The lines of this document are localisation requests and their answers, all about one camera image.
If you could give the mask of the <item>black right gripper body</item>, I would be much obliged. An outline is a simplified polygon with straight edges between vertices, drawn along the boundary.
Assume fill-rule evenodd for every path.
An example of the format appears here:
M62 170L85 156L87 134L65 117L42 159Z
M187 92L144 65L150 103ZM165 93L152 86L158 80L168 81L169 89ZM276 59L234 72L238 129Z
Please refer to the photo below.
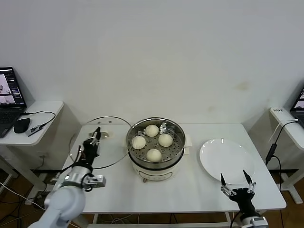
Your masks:
M242 214L256 214L255 207L251 201L255 195L253 191L249 188L238 188L232 191L229 199L237 203Z

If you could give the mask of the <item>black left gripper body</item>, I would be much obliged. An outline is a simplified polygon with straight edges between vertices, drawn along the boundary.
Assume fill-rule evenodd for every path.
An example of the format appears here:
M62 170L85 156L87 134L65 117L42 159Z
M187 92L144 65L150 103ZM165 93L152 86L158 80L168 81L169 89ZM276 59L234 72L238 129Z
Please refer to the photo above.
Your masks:
M99 156L98 146L99 142L96 145L87 144L87 139L82 142L83 149L81 150L80 161L85 162L86 164L92 164L94 159Z

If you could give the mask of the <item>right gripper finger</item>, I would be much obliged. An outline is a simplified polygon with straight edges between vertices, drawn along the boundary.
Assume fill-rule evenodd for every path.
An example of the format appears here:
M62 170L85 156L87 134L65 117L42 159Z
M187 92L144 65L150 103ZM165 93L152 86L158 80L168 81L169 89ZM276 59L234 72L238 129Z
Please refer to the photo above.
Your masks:
M226 195L226 196L234 196L235 195L235 192L227 186L226 182L225 182L225 179L222 175L222 173L220 174L221 176L221 191Z
M246 181L248 183L248 190L247 190L247 192L254 194L255 193L256 182L252 181L250 175L245 170L243 170L243 174L244 174L245 179L246 179Z

